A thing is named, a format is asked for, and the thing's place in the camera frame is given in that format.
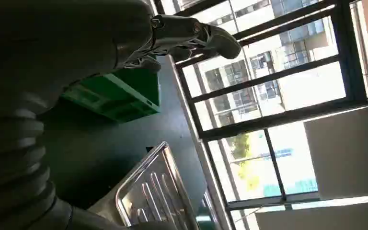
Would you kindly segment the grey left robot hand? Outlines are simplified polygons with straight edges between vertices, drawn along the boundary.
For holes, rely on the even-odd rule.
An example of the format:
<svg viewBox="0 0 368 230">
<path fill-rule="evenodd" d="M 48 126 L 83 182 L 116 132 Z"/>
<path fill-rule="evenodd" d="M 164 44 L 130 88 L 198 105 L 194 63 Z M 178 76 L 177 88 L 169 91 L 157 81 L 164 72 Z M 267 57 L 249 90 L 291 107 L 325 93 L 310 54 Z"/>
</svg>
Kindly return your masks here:
<svg viewBox="0 0 368 230">
<path fill-rule="evenodd" d="M 192 50 L 233 59 L 238 41 L 191 17 L 155 15 L 142 0 L 0 0 L 0 118 L 52 108 L 84 78 L 149 66 Z"/>
</svg>

